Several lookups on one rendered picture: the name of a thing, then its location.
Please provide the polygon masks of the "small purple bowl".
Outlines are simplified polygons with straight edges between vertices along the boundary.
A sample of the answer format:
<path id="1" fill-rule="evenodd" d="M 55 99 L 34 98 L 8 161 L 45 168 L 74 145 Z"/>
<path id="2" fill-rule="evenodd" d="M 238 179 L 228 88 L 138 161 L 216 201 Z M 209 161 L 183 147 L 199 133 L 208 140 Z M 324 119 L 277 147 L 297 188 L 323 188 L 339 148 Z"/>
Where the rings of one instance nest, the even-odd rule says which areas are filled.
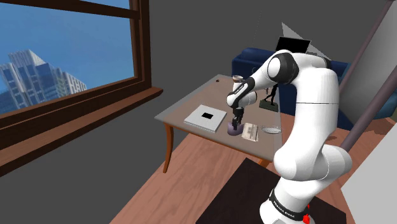
<path id="1" fill-rule="evenodd" d="M 239 124 L 237 125 L 237 127 L 235 128 L 231 122 L 228 122 L 228 128 L 227 128 L 227 133 L 231 136 L 238 136 L 240 134 L 242 134 L 244 130 L 244 125 L 243 124 Z"/>

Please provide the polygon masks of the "white printed booklet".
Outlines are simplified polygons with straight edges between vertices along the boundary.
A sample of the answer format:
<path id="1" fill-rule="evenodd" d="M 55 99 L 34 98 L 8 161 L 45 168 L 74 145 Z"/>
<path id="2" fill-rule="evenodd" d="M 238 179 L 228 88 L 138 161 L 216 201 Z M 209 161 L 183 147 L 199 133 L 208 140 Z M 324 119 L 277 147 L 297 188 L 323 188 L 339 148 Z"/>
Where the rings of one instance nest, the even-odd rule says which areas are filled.
<path id="1" fill-rule="evenodd" d="M 242 138 L 257 142 L 258 141 L 258 126 L 252 123 L 245 123 L 242 131 Z"/>

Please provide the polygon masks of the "wooden table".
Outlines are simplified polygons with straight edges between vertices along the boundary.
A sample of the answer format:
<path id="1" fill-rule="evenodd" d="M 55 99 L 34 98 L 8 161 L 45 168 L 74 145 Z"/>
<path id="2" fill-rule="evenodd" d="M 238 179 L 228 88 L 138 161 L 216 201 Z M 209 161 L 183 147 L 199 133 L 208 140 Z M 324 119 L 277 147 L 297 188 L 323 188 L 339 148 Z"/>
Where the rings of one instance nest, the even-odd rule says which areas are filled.
<path id="1" fill-rule="evenodd" d="M 233 113 L 226 104 L 226 96 L 232 91 L 232 85 L 233 81 L 230 76 L 218 74 L 155 117 L 164 123 L 167 133 L 164 173 L 167 172 L 171 161 L 175 128 L 259 158 L 259 164 L 263 167 L 273 161 L 274 153 L 282 146 L 281 134 L 267 134 L 260 130 L 257 142 L 227 134 L 228 122 L 232 120 Z M 184 119 L 201 104 L 227 112 L 215 133 L 184 123 Z"/>

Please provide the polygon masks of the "dark figure on base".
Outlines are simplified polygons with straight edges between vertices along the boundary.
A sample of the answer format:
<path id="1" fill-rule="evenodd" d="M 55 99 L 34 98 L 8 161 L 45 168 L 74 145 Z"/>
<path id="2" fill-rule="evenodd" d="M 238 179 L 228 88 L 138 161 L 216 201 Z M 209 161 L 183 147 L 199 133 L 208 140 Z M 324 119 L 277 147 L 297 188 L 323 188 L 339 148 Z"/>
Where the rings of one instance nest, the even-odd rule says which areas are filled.
<path id="1" fill-rule="evenodd" d="M 272 90 L 266 98 L 260 101 L 260 108 L 269 109 L 271 111 L 278 112 L 278 105 L 274 102 L 274 98 L 277 92 L 278 84 L 272 87 Z"/>

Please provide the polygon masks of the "shallow grey glass dish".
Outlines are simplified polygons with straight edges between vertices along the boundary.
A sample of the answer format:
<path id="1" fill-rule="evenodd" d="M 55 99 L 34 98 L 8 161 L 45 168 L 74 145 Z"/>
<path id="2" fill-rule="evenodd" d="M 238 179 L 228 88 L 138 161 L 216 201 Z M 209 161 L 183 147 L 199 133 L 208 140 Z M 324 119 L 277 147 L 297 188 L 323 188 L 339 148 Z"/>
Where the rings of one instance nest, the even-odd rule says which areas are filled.
<path id="1" fill-rule="evenodd" d="M 264 131 L 267 134 L 280 134 L 282 132 L 282 129 L 279 126 L 273 125 L 273 126 L 262 126 L 261 130 Z"/>

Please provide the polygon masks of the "grey flat box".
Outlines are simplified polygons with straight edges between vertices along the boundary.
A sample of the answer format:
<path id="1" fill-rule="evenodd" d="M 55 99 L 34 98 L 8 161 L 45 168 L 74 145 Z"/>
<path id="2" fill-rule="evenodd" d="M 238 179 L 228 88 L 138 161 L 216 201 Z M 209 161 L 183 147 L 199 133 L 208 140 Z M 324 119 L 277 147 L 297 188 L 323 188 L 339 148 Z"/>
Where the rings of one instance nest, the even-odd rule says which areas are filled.
<path id="1" fill-rule="evenodd" d="M 185 118 L 184 123 L 215 133 L 226 115 L 226 111 L 201 104 Z"/>

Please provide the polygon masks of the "blue sofa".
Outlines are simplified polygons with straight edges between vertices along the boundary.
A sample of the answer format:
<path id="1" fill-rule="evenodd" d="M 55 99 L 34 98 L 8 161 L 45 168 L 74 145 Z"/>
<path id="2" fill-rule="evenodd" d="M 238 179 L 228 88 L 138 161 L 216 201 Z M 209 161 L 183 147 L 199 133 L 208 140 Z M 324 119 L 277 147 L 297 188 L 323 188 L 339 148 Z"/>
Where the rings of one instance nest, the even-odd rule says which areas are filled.
<path id="1" fill-rule="evenodd" d="M 274 51 L 262 50 L 258 48 L 246 48 L 232 60 L 232 75 L 242 76 L 244 79 L 250 77 L 263 63 L 274 54 Z M 336 72 L 339 83 L 344 79 L 345 73 L 350 64 L 339 61 L 331 61 L 331 68 Z M 281 102 L 281 113 L 295 115 L 296 100 L 292 95 L 296 95 L 296 88 L 293 85 L 279 85 L 279 100 Z M 392 93 L 383 107 L 373 118 L 381 119 L 392 116 L 397 108 L 397 89 Z"/>

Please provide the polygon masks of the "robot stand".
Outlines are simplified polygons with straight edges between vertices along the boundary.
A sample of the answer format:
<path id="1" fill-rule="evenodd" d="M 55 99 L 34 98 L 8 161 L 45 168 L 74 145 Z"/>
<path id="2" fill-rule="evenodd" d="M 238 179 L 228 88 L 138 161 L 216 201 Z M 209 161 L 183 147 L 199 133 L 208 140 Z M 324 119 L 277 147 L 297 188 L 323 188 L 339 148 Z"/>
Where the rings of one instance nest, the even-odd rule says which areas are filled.
<path id="1" fill-rule="evenodd" d="M 280 176 L 245 159 L 195 224 L 263 224 L 260 206 Z M 309 224 L 347 224 L 346 214 L 314 197 L 307 212 Z"/>

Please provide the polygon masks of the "brown framed window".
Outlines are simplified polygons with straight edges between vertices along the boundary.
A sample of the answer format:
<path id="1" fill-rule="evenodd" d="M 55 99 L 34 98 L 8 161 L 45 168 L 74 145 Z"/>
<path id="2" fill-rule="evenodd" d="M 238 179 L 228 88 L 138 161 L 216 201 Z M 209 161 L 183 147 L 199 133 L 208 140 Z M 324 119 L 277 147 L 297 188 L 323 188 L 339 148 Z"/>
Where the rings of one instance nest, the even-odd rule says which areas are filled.
<path id="1" fill-rule="evenodd" d="M 158 97 L 148 0 L 0 0 L 0 177 Z"/>

